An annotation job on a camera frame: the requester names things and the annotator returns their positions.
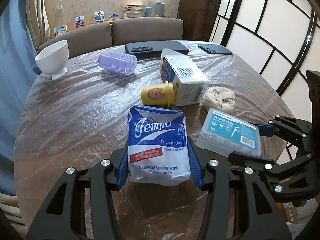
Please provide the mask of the large grey cylinder speaker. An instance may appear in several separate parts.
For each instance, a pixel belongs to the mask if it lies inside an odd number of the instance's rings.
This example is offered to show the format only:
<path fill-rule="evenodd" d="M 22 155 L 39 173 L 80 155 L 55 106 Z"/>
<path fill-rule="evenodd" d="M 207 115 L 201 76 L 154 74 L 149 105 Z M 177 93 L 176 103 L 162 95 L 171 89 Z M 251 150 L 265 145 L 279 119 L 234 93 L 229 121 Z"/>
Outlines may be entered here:
<path fill-rule="evenodd" d="M 165 3 L 157 2 L 155 4 L 155 17 L 164 17 L 165 16 Z"/>

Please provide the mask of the black smartphone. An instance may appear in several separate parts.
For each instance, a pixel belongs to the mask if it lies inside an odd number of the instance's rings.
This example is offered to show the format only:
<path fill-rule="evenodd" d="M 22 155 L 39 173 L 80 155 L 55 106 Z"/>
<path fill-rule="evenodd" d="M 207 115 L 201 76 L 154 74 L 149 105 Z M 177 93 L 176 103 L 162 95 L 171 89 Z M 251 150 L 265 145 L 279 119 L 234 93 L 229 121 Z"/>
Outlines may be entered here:
<path fill-rule="evenodd" d="M 232 55 L 232 52 L 219 44 L 199 43 L 198 47 L 210 55 Z"/>

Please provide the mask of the white footed bowl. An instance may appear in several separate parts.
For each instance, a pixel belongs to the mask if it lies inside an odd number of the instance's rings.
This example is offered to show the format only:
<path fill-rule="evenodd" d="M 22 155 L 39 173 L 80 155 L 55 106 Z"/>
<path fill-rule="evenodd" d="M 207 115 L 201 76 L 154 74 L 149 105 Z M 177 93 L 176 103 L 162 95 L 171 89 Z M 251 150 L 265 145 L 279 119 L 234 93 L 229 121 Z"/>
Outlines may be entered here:
<path fill-rule="evenodd" d="M 67 73 L 66 64 L 69 60 L 69 48 L 67 40 L 55 42 L 42 51 L 36 57 L 35 62 L 39 69 L 52 80 L 57 80 Z"/>

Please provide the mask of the dark wooden cabinet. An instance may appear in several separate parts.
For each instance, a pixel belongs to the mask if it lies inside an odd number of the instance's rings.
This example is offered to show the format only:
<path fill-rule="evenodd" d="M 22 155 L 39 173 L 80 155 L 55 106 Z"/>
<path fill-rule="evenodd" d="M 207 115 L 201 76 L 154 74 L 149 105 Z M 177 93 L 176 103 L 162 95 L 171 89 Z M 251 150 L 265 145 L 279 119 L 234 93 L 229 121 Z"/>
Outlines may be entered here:
<path fill-rule="evenodd" d="M 180 0 L 177 18 L 183 21 L 183 39 L 209 41 L 220 0 Z"/>

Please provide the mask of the beige paper wad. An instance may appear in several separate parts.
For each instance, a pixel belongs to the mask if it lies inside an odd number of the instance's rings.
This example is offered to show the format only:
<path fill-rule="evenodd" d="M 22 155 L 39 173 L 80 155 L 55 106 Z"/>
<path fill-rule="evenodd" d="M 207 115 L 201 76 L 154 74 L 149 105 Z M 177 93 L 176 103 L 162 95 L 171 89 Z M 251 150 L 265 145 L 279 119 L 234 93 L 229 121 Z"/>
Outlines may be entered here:
<path fill-rule="evenodd" d="M 206 111 L 214 108 L 232 114 L 235 110 L 235 94 L 226 87 L 209 87 L 203 96 L 203 107 Z"/>

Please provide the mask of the blue white tissue pack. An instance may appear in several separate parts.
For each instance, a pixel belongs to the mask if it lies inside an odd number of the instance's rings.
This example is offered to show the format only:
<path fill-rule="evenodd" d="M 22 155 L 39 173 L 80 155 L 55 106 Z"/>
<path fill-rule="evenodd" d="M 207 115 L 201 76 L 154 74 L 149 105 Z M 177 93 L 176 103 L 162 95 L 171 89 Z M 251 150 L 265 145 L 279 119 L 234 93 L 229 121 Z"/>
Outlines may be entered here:
<path fill-rule="evenodd" d="M 177 186 L 191 175 L 185 114 L 135 105 L 127 115 L 128 179 Z"/>

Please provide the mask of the photo card on wall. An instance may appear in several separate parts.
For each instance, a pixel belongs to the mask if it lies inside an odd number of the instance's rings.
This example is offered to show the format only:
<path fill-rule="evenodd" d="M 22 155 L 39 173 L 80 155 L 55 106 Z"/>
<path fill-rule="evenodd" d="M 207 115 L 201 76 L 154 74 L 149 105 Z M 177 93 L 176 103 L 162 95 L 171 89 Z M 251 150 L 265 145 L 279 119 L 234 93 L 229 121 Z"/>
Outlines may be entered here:
<path fill-rule="evenodd" d="M 104 22 L 105 21 L 105 17 L 104 17 L 104 12 L 103 11 L 96 11 L 94 13 L 94 17 L 95 17 L 95 22 Z"/>
<path fill-rule="evenodd" d="M 119 18 L 119 13 L 118 12 L 113 12 L 113 13 L 109 13 L 108 15 L 109 20 L 116 20 Z"/>
<path fill-rule="evenodd" d="M 67 33 L 67 24 L 59 25 L 54 28 L 54 36 L 60 36 L 64 33 Z"/>
<path fill-rule="evenodd" d="M 84 26 L 84 15 L 75 17 L 75 28 L 80 28 Z"/>

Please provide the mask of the blue curtain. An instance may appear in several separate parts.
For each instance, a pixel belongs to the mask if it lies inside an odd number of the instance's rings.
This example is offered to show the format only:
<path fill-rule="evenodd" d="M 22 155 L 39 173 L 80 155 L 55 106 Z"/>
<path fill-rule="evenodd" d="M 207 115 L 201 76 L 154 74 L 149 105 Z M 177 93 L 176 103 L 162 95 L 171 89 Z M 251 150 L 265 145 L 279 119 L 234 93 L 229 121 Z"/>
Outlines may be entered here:
<path fill-rule="evenodd" d="M 15 195 L 14 148 L 19 120 L 36 74 L 36 50 L 25 0 L 10 0 L 1 14 L 1 193 Z"/>

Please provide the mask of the dental floss plastic box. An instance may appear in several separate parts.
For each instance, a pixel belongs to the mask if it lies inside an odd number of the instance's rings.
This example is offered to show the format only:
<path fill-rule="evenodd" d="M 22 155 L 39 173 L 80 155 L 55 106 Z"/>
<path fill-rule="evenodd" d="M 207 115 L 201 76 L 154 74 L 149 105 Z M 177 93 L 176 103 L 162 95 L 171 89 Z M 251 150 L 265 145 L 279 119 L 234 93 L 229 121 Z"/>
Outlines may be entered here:
<path fill-rule="evenodd" d="M 214 108 L 207 113 L 196 145 L 225 157 L 232 152 L 262 155 L 257 126 Z"/>

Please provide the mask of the yellow cartoon paper cup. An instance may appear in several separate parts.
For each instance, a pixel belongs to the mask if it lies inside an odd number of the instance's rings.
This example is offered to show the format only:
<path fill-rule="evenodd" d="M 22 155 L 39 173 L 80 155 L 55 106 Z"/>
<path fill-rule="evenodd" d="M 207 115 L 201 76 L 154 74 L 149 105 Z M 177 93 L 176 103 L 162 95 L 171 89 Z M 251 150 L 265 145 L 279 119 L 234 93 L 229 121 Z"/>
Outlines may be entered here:
<path fill-rule="evenodd" d="M 143 105 L 167 105 L 170 107 L 175 102 L 175 93 L 173 84 L 165 81 L 154 86 L 143 87 L 140 90 L 140 96 Z"/>

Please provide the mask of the stack of books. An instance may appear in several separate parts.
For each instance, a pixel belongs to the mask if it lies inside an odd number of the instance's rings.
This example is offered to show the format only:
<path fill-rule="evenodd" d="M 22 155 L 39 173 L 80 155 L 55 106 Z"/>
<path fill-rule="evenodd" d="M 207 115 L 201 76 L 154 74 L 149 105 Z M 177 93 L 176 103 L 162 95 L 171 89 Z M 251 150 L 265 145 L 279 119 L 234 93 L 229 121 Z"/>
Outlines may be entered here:
<path fill-rule="evenodd" d="M 139 18 L 144 17 L 144 5 L 129 4 L 124 7 L 123 18 Z"/>

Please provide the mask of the small blue-grey cylinder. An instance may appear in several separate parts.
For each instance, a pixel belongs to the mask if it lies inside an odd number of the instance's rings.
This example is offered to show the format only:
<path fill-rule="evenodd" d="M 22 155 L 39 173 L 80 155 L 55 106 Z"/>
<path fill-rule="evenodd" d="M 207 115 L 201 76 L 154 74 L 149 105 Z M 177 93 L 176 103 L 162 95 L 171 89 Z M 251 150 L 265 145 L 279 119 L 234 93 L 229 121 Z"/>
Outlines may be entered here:
<path fill-rule="evenodd" d="M 146 7 L 145 8 L 145 17 L 151 17 L 152 16 L 152 7 Z"/>

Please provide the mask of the shoji screen divider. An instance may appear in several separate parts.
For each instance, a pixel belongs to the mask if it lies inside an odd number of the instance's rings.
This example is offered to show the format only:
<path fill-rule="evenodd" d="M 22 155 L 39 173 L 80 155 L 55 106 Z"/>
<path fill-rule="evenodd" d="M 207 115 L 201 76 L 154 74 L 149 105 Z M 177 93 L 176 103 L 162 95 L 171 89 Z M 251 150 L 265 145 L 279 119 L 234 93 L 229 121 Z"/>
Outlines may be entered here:
<path fill-rule="evenodd" d="M 209 39 L 245 60 L 295 118 L 311 120 L 306 72 L 319 70 L 319 18 L 308 0 L 220 0 Z"/>

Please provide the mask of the black rectangular case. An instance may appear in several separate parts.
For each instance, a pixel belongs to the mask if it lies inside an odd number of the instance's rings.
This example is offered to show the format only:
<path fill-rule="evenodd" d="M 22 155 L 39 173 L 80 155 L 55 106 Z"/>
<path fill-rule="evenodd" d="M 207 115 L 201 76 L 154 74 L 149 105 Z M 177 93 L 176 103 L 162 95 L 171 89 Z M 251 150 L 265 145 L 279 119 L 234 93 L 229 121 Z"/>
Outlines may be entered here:
<path fill-rule="evenodd" d="M 160 57 L 163 49 L 188 55 L 189 49 L 176 40 L 145 41 L 125 44 L 127 54 L 134 55 L 138 60 Z"/>

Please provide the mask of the purple plastic hair roller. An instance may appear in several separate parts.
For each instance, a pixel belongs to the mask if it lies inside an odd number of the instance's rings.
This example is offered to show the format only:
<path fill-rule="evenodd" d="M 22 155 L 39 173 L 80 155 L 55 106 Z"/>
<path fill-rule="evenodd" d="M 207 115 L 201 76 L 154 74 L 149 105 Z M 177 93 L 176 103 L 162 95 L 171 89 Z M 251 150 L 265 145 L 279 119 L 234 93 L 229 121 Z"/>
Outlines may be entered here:
<path fill-rule="evenodd" d="M 98 57 L 98 63 L 105 70 L 130 76 L 136 69 L 137 58 L 131 54 L 109 51 Z"/>

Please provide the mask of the white blue carton box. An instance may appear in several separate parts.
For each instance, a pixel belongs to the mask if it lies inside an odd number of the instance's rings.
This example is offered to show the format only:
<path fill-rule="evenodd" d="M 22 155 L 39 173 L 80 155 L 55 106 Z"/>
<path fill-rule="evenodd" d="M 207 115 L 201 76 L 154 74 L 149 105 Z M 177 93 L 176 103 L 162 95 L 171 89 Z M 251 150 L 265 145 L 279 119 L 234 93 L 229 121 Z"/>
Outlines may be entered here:
<path fill-rule="evenodd" d="M 209 84 L 202 70 L 187 55 L 168 48 L 161 54 L 161 78 L 172 83 L 175 106 L 200 103 Z"/>

